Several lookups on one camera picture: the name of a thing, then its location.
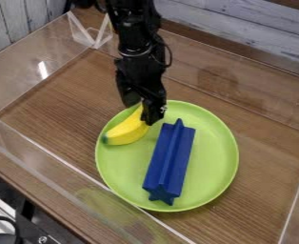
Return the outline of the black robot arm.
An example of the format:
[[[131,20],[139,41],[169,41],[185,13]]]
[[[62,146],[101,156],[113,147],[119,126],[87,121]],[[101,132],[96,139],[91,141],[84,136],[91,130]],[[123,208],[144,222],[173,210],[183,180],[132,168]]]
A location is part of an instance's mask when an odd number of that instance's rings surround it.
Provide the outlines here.
[[[152,126],[167,110],[163,74],[172,66],[172,50],[159,34],[161,15],[153,0],[70,0],[76,8],[107,13],[119,36],[116,83],[124,105],[143,104],[140,119]]]

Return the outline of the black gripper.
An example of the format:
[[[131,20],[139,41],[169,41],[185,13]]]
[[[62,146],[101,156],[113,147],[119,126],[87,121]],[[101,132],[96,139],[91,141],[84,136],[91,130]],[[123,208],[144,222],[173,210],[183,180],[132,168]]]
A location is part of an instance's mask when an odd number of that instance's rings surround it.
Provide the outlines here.
[[[123,104],[129,108],[143,100],[141,119],[152,126],[164,118],[167,92],[161,82],[165,71],[165,53],[159,51],[143,56],[115,60],[116,82]]]

